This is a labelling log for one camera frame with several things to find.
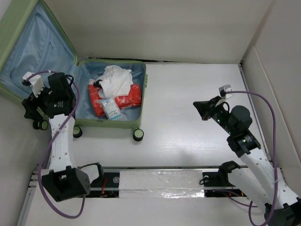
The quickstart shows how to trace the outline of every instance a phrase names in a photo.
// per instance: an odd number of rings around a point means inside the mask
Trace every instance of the green suitcase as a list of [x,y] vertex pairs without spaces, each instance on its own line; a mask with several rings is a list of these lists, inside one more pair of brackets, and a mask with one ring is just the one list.
[[[122,109],[127,121],[97,118],[88,94],[89,79],[102,75],[108,65],[132,70],[133,83],[140,84],[142,105]],[[81,100],[76,111],[76,125],[137,129],[141,124],[146,66],[140,61],[88,59],[78,57],[58,21],[43,1],[12,0],[0,22],[0,93],[20,104],[31,89],[22,85],[26,72],[52,70],[71,74],[80,89]],[[47,77],[42,74],[48,86]]]

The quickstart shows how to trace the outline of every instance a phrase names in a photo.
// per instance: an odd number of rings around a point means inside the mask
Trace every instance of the plastic packet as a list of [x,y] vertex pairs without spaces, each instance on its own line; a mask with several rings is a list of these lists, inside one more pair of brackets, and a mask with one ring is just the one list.
[[108,120],[126,120],[126,116],[123,113],[121,113],[121,110],[117,106],[114,99],[102,99],[101,106]]

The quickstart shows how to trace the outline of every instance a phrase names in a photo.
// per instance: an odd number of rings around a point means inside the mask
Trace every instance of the suitcase lid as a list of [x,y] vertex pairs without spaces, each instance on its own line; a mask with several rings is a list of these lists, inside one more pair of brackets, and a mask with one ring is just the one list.
[[[26,72],[77,70],[76,51],[43,1],[12,0],[0,31],[2,91],[25,98],[30,93],[30,88],[22,85]],[[43,80],[48,85],[47,76]]]

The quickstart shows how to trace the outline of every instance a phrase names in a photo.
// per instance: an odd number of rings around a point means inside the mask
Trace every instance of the screw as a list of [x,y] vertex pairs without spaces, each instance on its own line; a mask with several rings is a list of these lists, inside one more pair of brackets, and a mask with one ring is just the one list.
[[114,178],[113,178],[113,182],[114,182],[115,184],[119,183],[119,177],[114,177]]

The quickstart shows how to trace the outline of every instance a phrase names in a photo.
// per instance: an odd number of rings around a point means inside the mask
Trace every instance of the crumpled white fabric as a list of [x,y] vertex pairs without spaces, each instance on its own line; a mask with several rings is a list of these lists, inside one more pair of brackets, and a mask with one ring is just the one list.
[[102,76],[98,77],[98,83],[102,86],[98,95],[100,98],[115,98],[128,96],[133,84],[132,70],[122,69],[117,65],[110,65],[104,69]]

